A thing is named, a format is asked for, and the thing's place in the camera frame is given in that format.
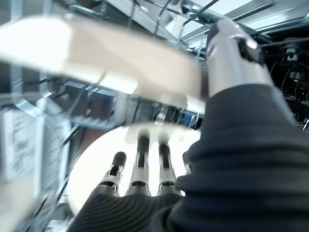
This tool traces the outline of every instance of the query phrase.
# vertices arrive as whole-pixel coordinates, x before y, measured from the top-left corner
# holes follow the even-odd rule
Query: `metal wire rack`
[[[230,17],[235,22],[237,22],[242,28],[244,28],[254,39],[256,39],[260,44],[263,50],[267,51],[270,48],[282,46],[285,44],[300,44],[309,41],[309,38],[300,38],[293,39],[288,41],[276,41],[267,32],[279,31],[283,29],[292,29],[295,27],[301,27],[308,25],[309,14],[299,17],[293,20],[286,22],[280,22],[273,25],[267,25],[263,28],[252,29],[241,23],[242,19],[245,19],[249,16],[262,12],[270,7],[279,4],[278,0],[269,0],[263,1],[261,4],[257,4],[255,7],[247,9],[245,11],[239,12],[238,15],[220,15],[217,14],[209,8],[215,5],[220,0],[212,0],[205,6],[200,6],[194,2],[184,0],[181,1],[182,10],[174,10],[170,8],[172,0],[167,0],[164,4],[157,3],[155,0],[145,0],[145,2],[152,4],[153,6],[160,9],[159,14],[153,20],[147,16],[147,12],[140,6],[139,1],[132,0],[126,1],[126,4],[129,4],[129,10],[122,10],[121,14],[125,16],[125,20],[121,23],[126,24],[129,28],[137,28],[143,30],[146,33],[152,34],[159,37],[160,39],[166,41],[167,43],[177,47],[178,49],[184,50],[188,53],[191,53],[195,56],[200,62],[201,65],[205,65],[206,56],[203,49],[206,47],[206,38],[212,24],[224,17]],[[80,4],[78,0],[44,0],[42,1],[42,14],[50,15],[54,13],[55,7],[59,5],[62,6],[62,14],[82,14],[97,20],[109,20],[112,22],[118,22],[117,18],[112,18],[109,16],[109,8],[116,8],[118,6],[116,3],[119,1],[111,0],[94,0],[93,3],[96,6],[96,10],[91,9],[90,7]],[[183,17],[185,21],[181,25],[178,36],[172,35],[164,27],[161,26],[162,16],[166,13],[173,13],[179,17]],[[17,21],[23,17],[23,1],[11,0],[10,1],[10,20],[12,22]],[[183,35],[185,27],[190,22],[198,22],[200,28]],[[2,106],[11,105],[13,108],[18,108],[23,112],[31,115],[39,122],[43,123],[49,130],[55,131],[56,140],[58,146],[55,148],[56,156],[61,157],[62,151],[65,146],[74,139],[79,131],[87,129],[95,129],[103,132],[108,132],[115,127],[134,123],[136,121],[158,121],[162,122],[174,122],[179,123],[184,126],[198,129],[203,118],[203,115],[189,112],[185,109],[180,109],[177,107],[171,107],[164,105],[159,102],[153,102],[146,99],[142,99],[136,96],[130,96],[128,94],[119,93],[100,87],[98,84],[88,84],[81,81],[76,81],[68,79],[67,77],[52,76],[44,71],[38,73],[38,78],[35,81],[26,81],[23,78],[24,70],[14,64],[11,65],[11,94],[2,94],[0,95],[0,100]],[[35,86],[37,89],[36,94],[29,94],[25,92],[25,86]],[[42,110],[33,104],[33,102],[45,98],[48,99],[46,104],[52,104],[53,102],[59,103],[60,101],[66,101],[66,91],[63,91],[65,88],[74,88],[76,93],[70,102],[68,107],[62,108],[56,112],[48,112]],[[93,113],[93,101],[96,100],[96,95],[109,96],[109,101],[106,102],[106,107],[109,107],[109,113],[105,117],[92,117]],[[80,106],[81,101],[84,101],[84,111],[82,113],[76,112],[77,106]],[[115,120],[115,105],[118,102],[125,102],[126,104],[134,105],[133,112],[127,112],[126,117]],[[147,119],[143,119],[144,114],[141,112],[145,110],[144,106],[150,106],[152,111],[150,115],[147,116]],[[59,131],[63,128],[59,127],[59,120],[68,121],[72,124],[70,132],[67,134],[60,133]],[[303,128],[307,128],[309,119],[305,118]],[[74,154],[73,160],[78,158],[78,155]],[[24,223],[20,227],[20,231],[32,231],[32,228],[38,229],[37,231],[44,231],[46,228],[50,227],[50,221],[52,213],[57,207],[62,205],[66,200],[63,199],[63,193],[68,182],[68,174],[70,169],[66,170],[66,178],[58,180],[53,183],[53,186],[49,187],[48,194],[41,193],[41,199],[43,199],[42,204],[38,208],[37,212],[34,214],[34,217]]]

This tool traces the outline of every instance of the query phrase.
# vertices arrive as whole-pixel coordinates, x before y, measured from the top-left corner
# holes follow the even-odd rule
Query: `wire shelf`
[[[234,16],[228,14],[221,15],[209,9],[220,0],[212,0],[204,6],[197,5],[189,0],[183,0],[179,2],[180,6],[182,6],[182,9],[179,8],[179,10],[171,8],[171,4],[175,0],[167,0],[164,4],[158,3],[155,0],[144,1],[159,9],[156,18],[150,18],[145,9],[140,5],[140,1],[137,0],[93,0],[92,3],[95,7],[87,7],[85,4],[80,4],[78,0],[43,0],[42,14],[51,15],[54,13],[55,7],[58,8],[61,5],[61,13],[66,16],[81,14],[95,20],[108,20],[125,24],[128,28],[132,29],[143,29],[144,32],[162,39],[172,46],[175,46],[177,49],[190,53],[199,60],[202,67],[207,66],[206,52],[204,49],[206,47],[208,32],[215,21],[225,17],[230,17],[237,22],[261,44],[263,50],[280,47],[286,44],[300,44],[309,41],[309,38],[276,41],[268,35],[268,32],[272,31],[307,26],[309,14],[286,22],[267,25],[259,29],[252,29],[241,23],[243,19],[279,4],[278,0],[263,1]],[[126,5],[129,7],[126,8],[126,10],[120,10],[121,14],[125,16],[125,20],[119,22],[117,18],[109,16],[108,11],[110,8],[117,8],[117,6],[124,4],[124,2],[126,2]],[[15,22],[21,19],[24,16],[23,9],[23,1],[11,0],[10,21]],[[180,26],[179,33],[176,33],[176,36],[162,26],[162,16],[165,14],[173,14],[176,17],[183,18],[184,21]],[[185,27],[191,22],[199,23],[200,27],[184,35],[183,32]],[[103,88],[99,86],[98,83],[89,84],[67,77],[61,77],[61,81],[59,81],[59,77],[51,76],[45,71],[40,71],[38,78],[35,81],[29,82],[25,81],[23,73],[22,67],[11,64],[10,80],[12,92],[11,94],[0,95],[1,105],[10,105],[13,108],[18,108],[41,122],[47,127],[47,130],[55,131],[55,140],[57,144],[55,146],[55,152],[57,157],[63,155],[63,149],[68,147],[70,143],[75,143],[72,140],[76,137],[78,132],[85,128],[108,132],[119,126],[148,120],[157,121],[158,123],[178,123],[196,130],[199,128],[203,119],[203,115],[199,113]],[[24,91],[25,86],[29,85],[37,88],[35,94],[29,94]],[[73,97],[68,96],[70,95],[68,93],[70,91],[74,92]],[[39,99],[48,99],[48,102],[44,104],[47,104],[48,107],[52,109],[47,110],[44,107],[38,107],[37,104],[34,104],[34,102],[37,102]],[[100,109],[99,112],[96,112],[97,115],[94,116],[97,109],[94,109],[93,102],[98,101],[98,99],[104,104],[104,107]],[[55,105],[61,105],[62,107],[54,110],[51,106],[53,103],[55,103]],[[83,111],[78,112],[77,108],[80,108],[81,105],[83,106]],[[119,117],[117,111],[124,105],[126,105],[126,114],[123,117]],[[60,132],[63,130],[64,126],[59,125],[59,120],[67,121],[71,124],[70,129],[67,129],[67,133]],[[309,119],[305,118],[303,120],[304,123],[302,127],[303,129],[307,129]],[[61,167],[57,165],[57,173],[61,172],[60,168]],[[40,222],[35,222],[35,220],[26,222],[24,226],[21,227],[20,231],[30,231],[30,228],[34,224],[40,225],[39,227],[43,230],[49,225],[50,220],[47,219],[50,219],[51,214],[46,215],[44,212],[46,210],[55,209],[61,204],[59,200],[63,195],[68,181],[68,173],[70,173],[70,171],[66,170],[65,173],[66,175],[64,175],[62,179],[56,178],[57,181],[54,183],[54,186],[48,187],[49,190],[52,190],[48,192],[50,193],[48,196],[53,194],[54,197],[46,198],[46,194],[42,194],[43,189],[40,190],[41,199],[44,199],[44,201],[33,217],[39,216]]]

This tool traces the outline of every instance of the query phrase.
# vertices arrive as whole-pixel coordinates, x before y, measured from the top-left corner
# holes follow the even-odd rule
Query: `dark gray sleeve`
[[[183,200],[158,212],[153,231],[307,232],[309,136],[296,128],[274,87],[242,85],[214,95]]]

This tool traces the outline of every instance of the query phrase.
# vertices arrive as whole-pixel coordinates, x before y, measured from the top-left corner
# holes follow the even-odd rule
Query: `robotic hand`
[[[210,98],[201,138],[183,157],[193,171],[176,182],[186,196],[174,185],[167,144],[159,147],[158,196],[149,196],[143,135],[126,196],[94,190],[69,232],[308,231],[308,135],[242,28],[219,20],[207,40]]]

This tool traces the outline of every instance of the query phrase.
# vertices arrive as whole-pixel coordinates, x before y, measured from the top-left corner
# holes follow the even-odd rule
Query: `barcode label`
[[[36,121],[28,114],[10,109],[3,113],[5,172],[8,180],[33,172]]]

